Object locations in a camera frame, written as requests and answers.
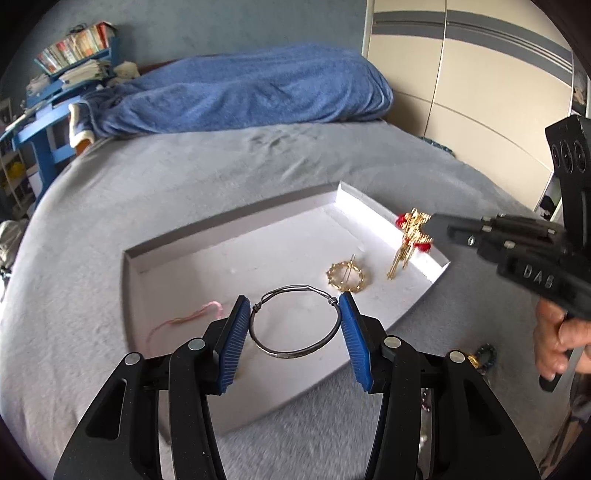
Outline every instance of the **person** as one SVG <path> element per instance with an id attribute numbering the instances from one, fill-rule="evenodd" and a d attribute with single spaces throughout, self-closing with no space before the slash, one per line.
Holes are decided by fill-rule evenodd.
<path id="1" fill-rule="evenodd" d="M 545 299 L 540 299 L 535 311 L 535 364 L 544 378 L 552 380 L 566 371 L 566 350 L 586 346 L 576 365 L 569 414 L 539 465 L 542 478 L 551 475 L 552 480 L 588 478 L 591 470 L 591 322 L 564 322 L 565 314 Z"/>

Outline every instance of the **blue towel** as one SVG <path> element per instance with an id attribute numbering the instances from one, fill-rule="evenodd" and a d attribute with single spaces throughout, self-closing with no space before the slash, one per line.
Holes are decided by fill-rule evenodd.
<path id="1" fill-rule="evenodd" d="M 367 121 L 394 100 L 354 51 L 314 44 L 179 60 L 75 104 L 70 143 L 125 134 Z"/>

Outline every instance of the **bed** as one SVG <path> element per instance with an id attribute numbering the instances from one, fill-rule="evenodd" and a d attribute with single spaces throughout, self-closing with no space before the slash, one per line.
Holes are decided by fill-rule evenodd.
<path id="1" fill-rule="evenodd" d="M 220 212 L 341 180 L 394 212 L 528 213 L 473 168 L 381 121 L 108 139 L 75 159 L 31 221 L 0 327 L 0 413 L 37 469 L 52 477 L 77 422 L 128 352 L 124 250 Z M 492 388 L 539 460 L 566 415 L 568 392 L 538 387 L 535 299 L 474 252 L 439 247 L 448 271 L 393 332 L 439 355 L 495 345 Z M 380 400 L 344 367 L 219 437 L 228 478 L 362 477 Z M 163 475 L 173 478 L 170 455 Z"/>

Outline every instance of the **blue gripper pad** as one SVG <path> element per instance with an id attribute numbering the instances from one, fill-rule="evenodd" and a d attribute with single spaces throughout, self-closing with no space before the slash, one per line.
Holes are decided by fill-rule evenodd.
<path id="1" fill-rule="evenodd" d="M 363 322 L 363 319 L 350 293 L 343 293 L 339 297 L 339 307 L 343 317 L 340 327 L 349 351 L 351 366 L 353 366 L 355 378 L 367 392 L 374 384 L 374 379 L 371 374 L 369 350 L 359 330 L 358 322 Z"/>
<path id="2" fill-rule="evenodd" d="M 244 340 L 248 333 L 248 321 L 251 316 L 251 302 L 240 296 L 236 301 L 232 313 L 228 317 L 229 332 L 226 341 L 219 354 L 219 372 L 217 375 L 217 387 L 220 394 L 224 393 L 234 381 L 234 375 L 238 368 L 238 361 L 244 346 Z"/>

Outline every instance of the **white tray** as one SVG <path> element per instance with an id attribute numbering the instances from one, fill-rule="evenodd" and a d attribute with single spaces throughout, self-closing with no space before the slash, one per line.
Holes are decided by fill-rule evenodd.
<path id="1" fill-rule="evenodd" d="M 188 225 L 133 247 L 124 255 L 124 317 L 132 350 L 148 354 L 148 332 L 217 300 L 227 316 L 239 295 L 252 304 L 265 292 L 310 284 L 337 296 L 326 280 L 334 262 L 356 255 L 369 273 L 359 310 L 391 327 L 439 278 L 449 261 L 436 248 L 416 252 L 409 267 L 387 280 L 402 233 L 397 216 L 347 184 L 316 187 L 259 202 Z M 151 356 L 200 336 L 215 309 L 200 319 L 165 326 Z M 313 293 L 282 294 L 256 317 L 260 339 L 274 349 L 296 349 L 322 338 L 335 310 Z M 339 332 L 324 348 L 298 359 L 276 359 L 247 337 L 234 383 L 209 397 L 217 434 L 255 420 L 342 367 L 349 360 Z"/>

